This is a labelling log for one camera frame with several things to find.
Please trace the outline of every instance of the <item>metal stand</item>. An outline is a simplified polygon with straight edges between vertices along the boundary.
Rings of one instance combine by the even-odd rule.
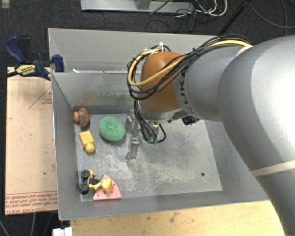
[[[153,12],[161,7],[165,1],[153,0],[81,0],[81,10],[132,11]],[[191,10],[189,2],[168,2],[157,12],[176,13],[182,9]]]

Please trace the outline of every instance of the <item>yellow block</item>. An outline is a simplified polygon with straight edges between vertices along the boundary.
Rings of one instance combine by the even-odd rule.
[[[90,131],[80,133],[80,141],[87,153],[91,153],[95,150],[94,139]]]

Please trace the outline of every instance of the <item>wooden board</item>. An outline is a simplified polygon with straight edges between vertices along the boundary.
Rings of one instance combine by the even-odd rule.
[[[284,236],[270,201],[72,220],[74,236]]]

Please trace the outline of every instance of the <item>black wheel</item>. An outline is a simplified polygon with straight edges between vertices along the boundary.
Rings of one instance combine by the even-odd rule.
[[[81,177],[82,177],[82,179],[88,179],[88,177],[89,177],[89,170],[82,170],[81,171]]]
[[[82,194],[86,194],[89,192],[89,185],[87,183],[81,183],[80,184],[80,192]]]

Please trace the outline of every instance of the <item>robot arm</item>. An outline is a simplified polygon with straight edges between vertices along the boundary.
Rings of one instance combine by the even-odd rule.
[[[216,37],[186,55],[154,47],[130,63],[128,76],[142,131],[154,143],[157,127],[173,118],[223,122],[286,233],[295,235],[295,36],[256,46]]]

